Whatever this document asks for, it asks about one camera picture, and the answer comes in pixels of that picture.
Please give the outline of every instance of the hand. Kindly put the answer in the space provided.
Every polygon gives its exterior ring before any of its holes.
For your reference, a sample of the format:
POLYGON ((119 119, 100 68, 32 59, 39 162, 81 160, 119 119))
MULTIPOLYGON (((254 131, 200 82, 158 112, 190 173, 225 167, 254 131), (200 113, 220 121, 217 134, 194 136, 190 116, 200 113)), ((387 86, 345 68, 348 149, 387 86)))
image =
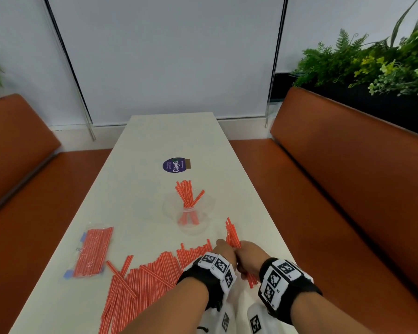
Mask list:
POLYGON ((237 267, 237 257, 235 256, 234 249, 230 247, 230 245, 224 241, 223 239, 217 240, 217 246, 212 250, 212 253, 221 254, 226 260, 228 260, 234 270, 237 267))
POLYGON ((238 259, 237 269, 242 274, 242 279, 246 280, 246 273, 251 273, 259 280, 260 269, 271 256, 251 241, 240 241, 240 245, 242 247, 236 248, 235 254, 238 259))

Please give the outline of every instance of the black planter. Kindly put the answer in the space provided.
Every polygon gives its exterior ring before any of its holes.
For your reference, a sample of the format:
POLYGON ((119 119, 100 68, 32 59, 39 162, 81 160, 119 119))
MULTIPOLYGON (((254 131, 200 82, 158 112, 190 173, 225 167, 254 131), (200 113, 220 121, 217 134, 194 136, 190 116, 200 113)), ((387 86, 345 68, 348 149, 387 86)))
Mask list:
POLYGON ((418 133, 418 96, 371 95, 366 85, 314 84, 303 88, 418 133))

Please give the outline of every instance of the bench backrest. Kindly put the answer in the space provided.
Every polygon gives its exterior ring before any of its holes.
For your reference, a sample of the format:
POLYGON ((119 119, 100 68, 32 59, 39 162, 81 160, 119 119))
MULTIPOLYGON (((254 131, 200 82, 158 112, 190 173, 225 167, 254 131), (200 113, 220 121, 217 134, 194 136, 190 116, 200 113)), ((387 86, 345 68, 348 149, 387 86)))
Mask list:
POLYGON ((418 135, 300 88, 271 134, 418 286, 418 135))
POLYGON ((0 98, 0 199, 60 145, 22 96, 0 98))

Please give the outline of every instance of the seat cushion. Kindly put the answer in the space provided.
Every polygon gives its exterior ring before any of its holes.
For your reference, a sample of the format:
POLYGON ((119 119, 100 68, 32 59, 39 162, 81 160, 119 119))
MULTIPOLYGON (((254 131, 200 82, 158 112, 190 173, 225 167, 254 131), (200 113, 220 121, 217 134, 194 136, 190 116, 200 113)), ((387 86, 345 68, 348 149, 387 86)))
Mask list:
POLYGON ((230 141, 297 264, 381 334, 418 333, 418 301, 271 139, 230 141))
POLYGON ((300 88, 271 133, 418 286, 418 136, 300 88))
POLYGON ((0 334, 11 329, 109 153, 58 154, 0 209, 0 334))
POLYGON ((60 145, 22 96, 0 98, 0 199, 60 145))

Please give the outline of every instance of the white table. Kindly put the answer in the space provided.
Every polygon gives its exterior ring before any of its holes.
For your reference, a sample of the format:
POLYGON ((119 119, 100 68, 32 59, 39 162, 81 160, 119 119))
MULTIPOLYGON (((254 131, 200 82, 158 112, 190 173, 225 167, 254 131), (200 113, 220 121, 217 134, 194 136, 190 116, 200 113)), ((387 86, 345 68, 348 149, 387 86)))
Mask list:
MULTIPOLYGON (((181 242, 186 248, 202 245, 206 238, 215 244, 226 237, 227 217, 240 239, 254 241, 272 256, 292 259, 212 113, 133 116, 10 333, 98 332, 111 272, 63 278, 89 223, 114 226, 108 259, 120 268, 125 257, 133 254, 134 268, 154 261, 163 251, 178 249, 181 242), (189 158, 191 169, 163 170, 163 162, 173 157, 189 158), (175 192, 176 181, 184 179, 216 199, 209 227, 198 236, 184 234, 163 212, 164 197, 175 192)), ((250 332, 245 311, 258 299, 256 293, 256 288, 245 288, 237 315, 239 333, 250 332)))

